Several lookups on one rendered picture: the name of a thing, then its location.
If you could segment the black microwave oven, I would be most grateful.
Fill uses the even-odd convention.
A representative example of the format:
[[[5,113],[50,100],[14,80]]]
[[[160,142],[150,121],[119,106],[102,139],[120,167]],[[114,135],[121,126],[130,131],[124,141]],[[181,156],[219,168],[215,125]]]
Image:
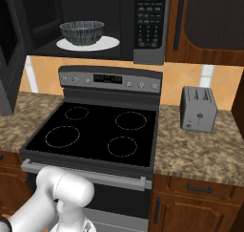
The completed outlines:
[[[164,63],[170,0],[19,0],[23,35],[29,55]],[[76,52],[60,49],[60,25],[101,21],[104,34],[119,44],[111,49]]]

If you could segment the white microwave turntable plate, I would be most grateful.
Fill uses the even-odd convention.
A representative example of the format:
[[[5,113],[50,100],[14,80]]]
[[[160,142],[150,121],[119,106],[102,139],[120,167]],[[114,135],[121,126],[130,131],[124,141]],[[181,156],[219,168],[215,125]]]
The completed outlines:
[[[75,46],[65,38],[59,40],[56,46],[62,50],[72,52],[97,52],[115,48],[119,44],[118,39],[103,35],[95,44],[89,46]]]

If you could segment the grey patterned bowl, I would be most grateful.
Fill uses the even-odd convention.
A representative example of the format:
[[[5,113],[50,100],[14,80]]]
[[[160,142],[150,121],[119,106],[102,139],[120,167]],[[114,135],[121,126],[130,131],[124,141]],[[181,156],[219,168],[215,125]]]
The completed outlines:
[[[62,35],[75,46],[95,44],[104,33],[105,24],[100,21],[72,21],[60,25]]]

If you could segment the black oven door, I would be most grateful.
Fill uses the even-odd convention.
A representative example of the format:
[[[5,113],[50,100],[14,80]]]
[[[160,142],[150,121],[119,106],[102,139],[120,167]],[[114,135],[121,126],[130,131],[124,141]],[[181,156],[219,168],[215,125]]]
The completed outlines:
[[[68,173],[76,178],[81,176]],[[152,174],[123,174],[120,177],[153,181]],[[148,232],[151,189],[137,191],[94,183],[94,196],[85,206],[85,215],[97,232]]]

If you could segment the black microwave door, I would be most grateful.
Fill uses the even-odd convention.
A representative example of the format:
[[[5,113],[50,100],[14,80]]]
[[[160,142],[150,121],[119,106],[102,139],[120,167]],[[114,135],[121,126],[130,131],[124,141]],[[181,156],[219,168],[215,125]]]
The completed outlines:
[[[26,62],[13,0],[0,0],[0,115],[12,115]]]

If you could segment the brown base cupboard door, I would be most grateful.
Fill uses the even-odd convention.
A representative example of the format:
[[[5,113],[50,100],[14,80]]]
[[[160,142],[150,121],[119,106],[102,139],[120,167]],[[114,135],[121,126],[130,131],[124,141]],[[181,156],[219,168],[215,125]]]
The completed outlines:
[[[31,195],[25,172],[20,168],[0,167],[0,215],[12,215]]]
[[[158,223],[154,224],[156,197],[160,197]],[[230,232],[239,205],[152,192],[149,232]]]

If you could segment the black and steel stove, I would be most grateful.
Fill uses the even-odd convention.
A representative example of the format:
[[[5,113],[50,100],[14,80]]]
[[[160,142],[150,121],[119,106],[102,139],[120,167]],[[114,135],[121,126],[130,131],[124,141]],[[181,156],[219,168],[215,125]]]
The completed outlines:
[[[53,165],[63,169],[71,168],[117,176],[126,173],[137,173],[139,175],[142,173],[153,174],[159,103],[162,86],[161,73],[147,70],[122,69],[102,66],[62,66],[59,68],[58,73],[60,85],[64,93],[64,99],[54,109],[51,115],[64,102],[155,111],[156,120],[151,166],[148,168],[129,167],[122,164],[100,163],[95,160],[85,161],[70,157],[56,160],[54,158],[48,159],[41,155],[29,159],[32,162],[45,164],[45,166]],[[68,79],[68,81],[62,84],[61,78],[64,76]],[[73,78],[75,77],[79,79],[76,84],[73,82]],[[86,78],[91,80],[90,84],[86,83]],[[127,81],[132,82],[131,87],[127,87]],[[139,88],[140,82],[145,84],[143,89]],[[153,83],[157,83],[158,85],[156,90],[152,87]],[[42,123],[36,132],[44,125],[48,118]],[[34,188],[36,186],[35,180],[37,174],[28,172],[26,172],[26,174],[29,186]]]

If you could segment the black glass hob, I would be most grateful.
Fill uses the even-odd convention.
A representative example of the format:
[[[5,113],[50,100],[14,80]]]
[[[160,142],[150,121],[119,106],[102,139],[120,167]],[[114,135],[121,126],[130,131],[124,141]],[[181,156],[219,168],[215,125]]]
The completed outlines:
[[[148,168],[155,120],[155,111],[64,102],[21,148],[21,155]]]

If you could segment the grey toaster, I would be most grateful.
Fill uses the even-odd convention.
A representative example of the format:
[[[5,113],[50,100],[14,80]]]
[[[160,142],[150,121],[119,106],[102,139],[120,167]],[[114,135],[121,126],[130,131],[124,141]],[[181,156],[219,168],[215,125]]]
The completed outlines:
[[[217,107],[210,88],[183,87],[180,100],[182,130],[210,133],[216,114]]]

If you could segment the dark brown tall cupboard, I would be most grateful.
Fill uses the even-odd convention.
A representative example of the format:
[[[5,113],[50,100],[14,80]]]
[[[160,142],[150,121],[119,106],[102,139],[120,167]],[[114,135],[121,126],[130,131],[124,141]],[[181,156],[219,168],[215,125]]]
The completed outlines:
[[[244,77],[240,80],[236,91],[232,114],[240,134],[244,137]]]

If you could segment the brown wooden drawer front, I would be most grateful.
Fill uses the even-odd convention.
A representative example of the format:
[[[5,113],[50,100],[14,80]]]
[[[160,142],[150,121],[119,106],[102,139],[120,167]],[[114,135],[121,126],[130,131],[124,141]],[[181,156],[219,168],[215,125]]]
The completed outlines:
[[[187,183],[191,186],[213,188],[213,193],[201,193],[187,190]],[[159,174],[153,175],[152,189],[160,192],[168,192],[172,194],[182,194],[195,196],[210,200],[221,200],[230,204],[241,205],[244,202],[244,187],[208,182],[196,179],[183,179],[178,177],[163,176]]]
[[[0,155],[4,158],[0,159],[0,172],[20,175],[21,170],[21,159],[17,153],[0,151]]]

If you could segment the brown wall cupboard door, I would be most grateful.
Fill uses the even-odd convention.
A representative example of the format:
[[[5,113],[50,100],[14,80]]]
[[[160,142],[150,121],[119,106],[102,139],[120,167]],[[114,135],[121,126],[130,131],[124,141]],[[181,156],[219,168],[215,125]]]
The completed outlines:
[[[170,2],[168,62],[244,66],[244,0],[185,0],[174,51],[178,2]]]

